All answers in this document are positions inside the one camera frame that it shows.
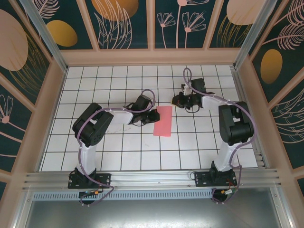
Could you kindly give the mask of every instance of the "flower illustration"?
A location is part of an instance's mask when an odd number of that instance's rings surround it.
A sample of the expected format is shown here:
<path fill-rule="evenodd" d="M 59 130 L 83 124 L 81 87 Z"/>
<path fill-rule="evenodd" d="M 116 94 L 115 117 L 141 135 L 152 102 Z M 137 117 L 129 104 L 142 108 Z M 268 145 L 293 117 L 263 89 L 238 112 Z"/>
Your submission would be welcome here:
<path fill-rule="evenodd" d="M 14 124 L 12 124 L 10 122 L 10 118 L 9 117 L 10 117 L 10 114 L 11 114 L 11 110 L 13 109 L 13 104 L 14 104 L 14 99 L 13 98 L 11 98 L 10 96 L 8 96 L 7 100 L 5 100 L 4 95 L 2 95 L 2 94 L 0 95 L 0 123 L 2 123 L 2 124 L 10 124 L 13 127 L 15 127 L 17 129 L 25 132 L 24 129 L 22 129 L 22 128 L 14 125 Z M 0 131 L 0 135 L 3 135 L 4 137 L 7 137 L 7 138 L 12 139 L 14 141 L 17 141 L 19 143 L 22 142 L 22 140 L 17 139 L 17 138 L 15 138 L 13 136 L 10 136 L 8 134 L 5 134 L 5 133 L 3 133 L 1 131 Z"/>
<path fill-rule="evenodd" d="M 179 48 L 179 24 L 180 24 L 180 14 L 181 14 L 181 8 L 183 6 L 187 5 L 200 5 L 208 3 L 209 0 L 177 0 L 177 3 L 179 5 L 179 11 L 177 13 L 177 26 L 176 26 L 176 48 Z"/>
<path fill-rule="evenodd" d="M 158 13 L 157 14 L 157 20 L 161 25 L 163 44 L 164 44 L 165 48 L 167 48 L 166 42 L 165 42 L 165 36 L 164 36 L 164 33 L 163 33 L 163 28 L 175 25 L 175 21 L 173 20 L 172 13 L 164 13 L 163 15 L 162 15 L 162 13 Z"/>
<path fill-rule="evenodd" d="M 187 6 L 187 5 L 200 5 L 208 3 L 209 0 L 177 0 L 177 3 L 180 6 Z"/>
<path fill-rule="evenodd" d="M 14 100 L 8 96 L 5 101 L 4 95 L 0 95 L 0 123 L 7 124 L 10 121 L 10 113 L 13 108 Z"/>
<path fill-rule="evenodd" d="M 205 21 L 204 12 L 199 13 L 192 13 L 191 17 L 189 18 L 189 12 L 182 14 L 182 23 L 185 27 L 186 32 L 186 39 L 185 39 L 185 48 L 187 48 L 187 36 L 189 32 L 196 32 L 206 29 L 206 24 L 203 24 Z"/>

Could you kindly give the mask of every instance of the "vented metal strip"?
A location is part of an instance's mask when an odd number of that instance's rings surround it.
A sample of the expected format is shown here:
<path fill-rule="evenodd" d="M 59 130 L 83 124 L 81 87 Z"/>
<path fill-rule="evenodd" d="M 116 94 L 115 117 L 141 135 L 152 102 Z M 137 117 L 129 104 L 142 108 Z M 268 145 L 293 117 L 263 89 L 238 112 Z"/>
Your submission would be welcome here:
<path fill-rule="evenodd" d="M 104 200 L 174 200 L 174 199 L 205 199 L 211 198 L 211 189 L 200 190 L 143 190 L 113 191 Z M 106 192 L 86 197 L 83 200 L 98 200 Z M 33 201 L 73 201 L 79 200 L 79 192 L 35 192 Z"/>

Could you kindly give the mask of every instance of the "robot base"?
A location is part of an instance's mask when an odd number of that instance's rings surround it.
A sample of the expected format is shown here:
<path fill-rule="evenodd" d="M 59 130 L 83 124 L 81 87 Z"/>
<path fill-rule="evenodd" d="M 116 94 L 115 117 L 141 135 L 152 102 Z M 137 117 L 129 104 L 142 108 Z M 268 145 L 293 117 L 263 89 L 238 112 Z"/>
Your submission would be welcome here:
<path fill-rule="evenodd" d="M 217 186 L 229 186 L 229 181 L 236 186 L 237 179 L 233 170 L 220 172 L 214 165 L 214 161 L 211 164 L 211 168 L 208 172 L 194 172 L 195 186 L 196 187 L 217 187 Z"/>
<path fill-rule="evenodd" d="M 89 175 L 92 179 L 110 185 L 111 174 L 109 173 L 96 173 L 96 170 Z M 75 173 L 69 175 L 68 189 L 98 189 L 98 184 L 90 181 L 85 175 L 75 168 Z"/>

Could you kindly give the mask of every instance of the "white grid mat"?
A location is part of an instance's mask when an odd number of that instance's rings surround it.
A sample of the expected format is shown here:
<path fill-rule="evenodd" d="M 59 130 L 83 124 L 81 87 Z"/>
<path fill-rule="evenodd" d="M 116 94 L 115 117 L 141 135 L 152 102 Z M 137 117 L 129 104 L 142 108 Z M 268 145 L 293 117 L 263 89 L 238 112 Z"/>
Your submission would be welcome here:
<path fill-rule="evenodd" d="M 187 66 L 193 79 L 203 77 L 207 92 L 238 100 L 229 66 Z M 156 104 L 171 105 L 184 83 L 185 66 L 70 67 L 52 124 L 41 171 L 72 171 L 78 143 L 72 126 L 92 102 L 122 107 L 135 102 L 143 89 L 151 89 Z M 97 170 L 207 169 L 220 148 L 218 113 L 201 109 L 190 114 L 173 107 L 171 137 L 153 136 L 154 124 L 142 127 L 113 124 L 96 152 Z M 239 151 L 235 165 L 257 167 L 251 145 Z"/>

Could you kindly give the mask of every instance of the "pink block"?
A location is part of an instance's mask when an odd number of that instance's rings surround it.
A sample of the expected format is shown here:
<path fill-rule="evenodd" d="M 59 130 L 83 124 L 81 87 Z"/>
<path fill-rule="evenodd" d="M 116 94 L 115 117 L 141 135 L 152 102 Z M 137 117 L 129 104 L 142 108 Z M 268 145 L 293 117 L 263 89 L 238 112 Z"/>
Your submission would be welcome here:
<path fill-rule="evenodd" d="M 155 136 L 171 136 L 172 125 L 172 106 L 157 106 L 157 112 L 160 114 L 160 121 L 154 124 Z"/>

